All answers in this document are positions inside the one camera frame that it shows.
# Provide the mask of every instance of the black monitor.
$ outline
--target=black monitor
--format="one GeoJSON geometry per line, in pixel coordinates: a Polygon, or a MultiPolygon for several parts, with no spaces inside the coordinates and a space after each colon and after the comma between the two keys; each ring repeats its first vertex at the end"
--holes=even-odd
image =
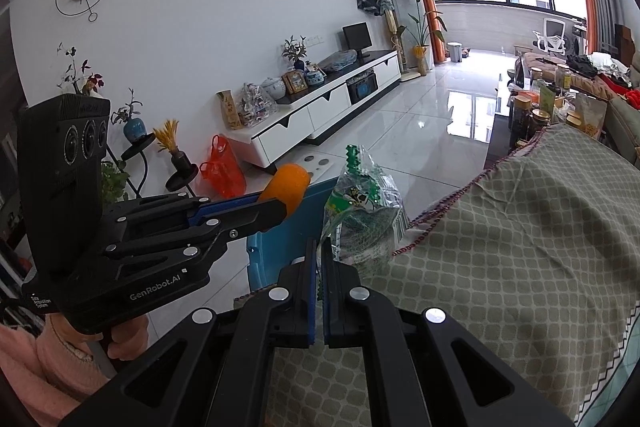
{"type": "Polygon", "coordinates": [[[365,55],[362,54],[362,50],[369,48],[371,45],[371,36],[369,35],[369,28],[367,28],[366,22],[344,26],[342,31],[347,41],[347,47],[350,50],[356,50],[358,52],[358,60],[360,62],[362,62],[364,57],[369,57],[368,53],[365,55]]]}

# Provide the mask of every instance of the jar lid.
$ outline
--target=jar lid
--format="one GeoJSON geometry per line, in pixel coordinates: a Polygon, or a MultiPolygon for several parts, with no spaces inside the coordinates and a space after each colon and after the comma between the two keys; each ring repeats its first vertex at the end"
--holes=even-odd
{"type": "Polygon", "coordinates": [[[582,120],[580,120],[580,118],[575,118],[574,116],[571,116],[571,115],[567,115],[566,123],[567,125],[570,125],[571,127],[575,127],[576,129],[580,129],[580,127],[582,127],[582,120]]]}
{"type": "Polygon", "coordinates": [[[513,99],[514,107],[519,109],[530,109],[531,108],[531,99],[528,96],[524,96],[523,94],[519,94],[513,99]]]}
{"type": "Polygon", "coordinates": [[[536,120],[547,121],[547,122],[551,120],[551,115],[543,109],[534,109],[533,111],[531,111],[531,115],[536,120]]]}

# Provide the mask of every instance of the silver rivet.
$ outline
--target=silver rivet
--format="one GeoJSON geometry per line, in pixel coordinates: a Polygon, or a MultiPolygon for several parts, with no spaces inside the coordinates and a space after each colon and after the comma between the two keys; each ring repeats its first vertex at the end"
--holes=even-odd
{"type": "Polygon", "coordinates": [[[447,318],[447,314],[440,308],[429,308],[424,312],[424,317],[434,324],[440,324],[447,318]]]}
{"type": "Polygon", "coordinates": [[[206,324],[211,322],[212,318],[213,313],[211,313],[211,310],[206,310],[204,308],[196,310],[191,314],[191,320],[196,324],[206,324]]]}
{"type": "Polygon", "coordinates": [[[349,295],[352,299],[356,299],[356,301],[364,301],[369,298],[369,290],[362,286],[356,286],[349,290],[349,295]]]}
{"type": "Polygon", "coordinates": [[[269,290],[269,296],[274,301],[284,301],[284,299],[289,297],[289,290],[283,288],[282,286],[277,286],[269,290]]]}

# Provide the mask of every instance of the pink sweater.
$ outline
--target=pink sweater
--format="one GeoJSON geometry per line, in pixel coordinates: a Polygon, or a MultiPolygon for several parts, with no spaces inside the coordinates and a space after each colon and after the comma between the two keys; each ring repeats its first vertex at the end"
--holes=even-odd
{"type": "Polygon", "coordinates": [[[55,427],[107,382],[93,357],[63,342],[47,318],[35,339],[0,325],[0,367],[15,394],[43,427],[55,427]]]}

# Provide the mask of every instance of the snack package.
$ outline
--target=snack package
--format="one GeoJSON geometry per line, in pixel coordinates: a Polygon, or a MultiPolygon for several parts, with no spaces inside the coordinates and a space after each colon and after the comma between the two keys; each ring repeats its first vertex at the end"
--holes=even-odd
{"type": "Polygon", "coordinates": [[[393,178],[360,146],[347,147],[347,165],[324,206],[322,237],[334,259],[361,277],[377,273],[398,248],[408,220],[393,178]]]}
{"type": "Polygon", "coordinates": [[[277,113],[278,104],[262,86],[245,83],[240,92],[237,109],[242,124],[253,127],[265,118],[277,113]]]}
{"type": "Polygon", "coordinates": [[[584,133],[594,140],[600,138],[604,117],[607,112],[607,102],[591,98],[580,92],[575,97],[575,110],[582,115],[584,133]]]}

